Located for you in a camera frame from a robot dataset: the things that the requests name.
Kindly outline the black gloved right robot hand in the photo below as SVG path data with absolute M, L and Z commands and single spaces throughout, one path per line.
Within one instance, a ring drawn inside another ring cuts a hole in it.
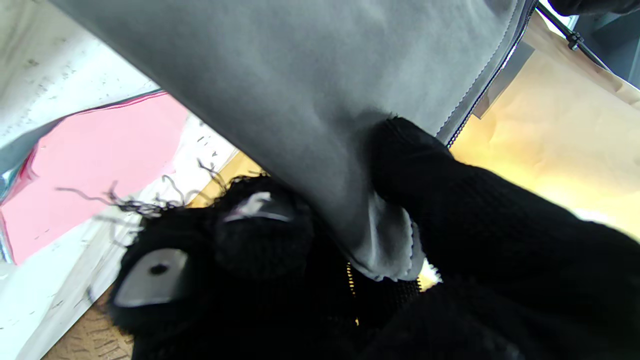
M 374 281 L 272 177 L 154 207 L 107 302 L 134 360 L 637 360 L 639 244 L 455 160 L 411 121 L 372 130 L 372 182 L 441 281 Z

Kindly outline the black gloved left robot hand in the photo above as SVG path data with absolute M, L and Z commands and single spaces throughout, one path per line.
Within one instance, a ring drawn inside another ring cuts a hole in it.
M 549 0 L 548 2 L 562 16 L 606 13 L 625 15 L 640 8 L 639 0 Z

